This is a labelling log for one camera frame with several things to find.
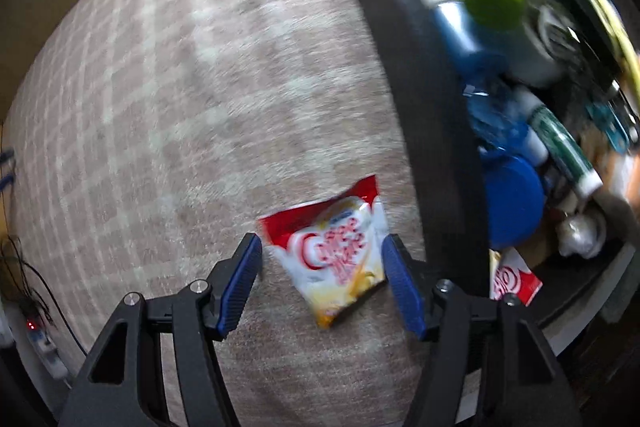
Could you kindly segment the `black storage tray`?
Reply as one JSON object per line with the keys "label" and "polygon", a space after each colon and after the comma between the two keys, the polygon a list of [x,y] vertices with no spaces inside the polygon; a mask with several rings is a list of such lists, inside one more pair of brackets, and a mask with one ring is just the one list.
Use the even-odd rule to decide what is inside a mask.
{"label": "black storage tray", "polygon": [[483,163],[436,20],[420,0],[358,0],[390,86],[416,188],[425,260],[473,297],[489,295]]}

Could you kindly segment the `green white toothpaste tube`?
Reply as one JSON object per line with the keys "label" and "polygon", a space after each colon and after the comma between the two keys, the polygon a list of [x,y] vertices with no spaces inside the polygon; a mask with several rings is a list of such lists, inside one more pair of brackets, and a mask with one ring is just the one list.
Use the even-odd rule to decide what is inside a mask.
{"label": "green white toothpaste tube", "polygon": [[538,135],[562,175],[572,184],[576,196],[580,200],[590,199],[603,182],[573,135],[532,92],[523,91],[520,103],[529,127]]}

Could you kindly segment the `blue round lid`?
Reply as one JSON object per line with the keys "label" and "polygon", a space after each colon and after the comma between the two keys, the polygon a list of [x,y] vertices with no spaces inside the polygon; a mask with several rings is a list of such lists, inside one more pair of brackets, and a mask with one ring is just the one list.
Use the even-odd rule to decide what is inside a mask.
{"label": "blue round lid", "polygon": [[539,227],[544,189],[535,168],[520,156],[492,150],[480,158],[485,184],[489,246],[521,244]]}

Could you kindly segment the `white power strip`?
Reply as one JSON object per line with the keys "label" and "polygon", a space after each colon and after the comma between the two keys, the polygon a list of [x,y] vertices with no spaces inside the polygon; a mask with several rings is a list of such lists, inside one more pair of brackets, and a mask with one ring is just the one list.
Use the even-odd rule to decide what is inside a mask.
{"label": "white power strip", "polygon": [[29,317],[25,322],[27,339],[44,368],[55,381],[65,381],[70,376],[70,372],[62,361],[58,346],[50,337],[46,326],[33,317]]}

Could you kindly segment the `coffee mate sachet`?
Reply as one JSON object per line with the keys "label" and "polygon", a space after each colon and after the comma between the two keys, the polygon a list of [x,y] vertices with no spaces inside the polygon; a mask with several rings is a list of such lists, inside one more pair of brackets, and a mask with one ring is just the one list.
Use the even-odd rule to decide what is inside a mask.
{"label": "coffee mate sachet", "polygon": [[529,269],[515,248],[505,251],[489,251],[490,299],[500,300],[506,294],[518,296],[523,305],[529,306],[542,282]]}
{"label": "coffee mate sachet", "polygon": [[385,281],[382,244],[390,229],[374,174],[329,199],[261,217],[259,224],[322,329]]}

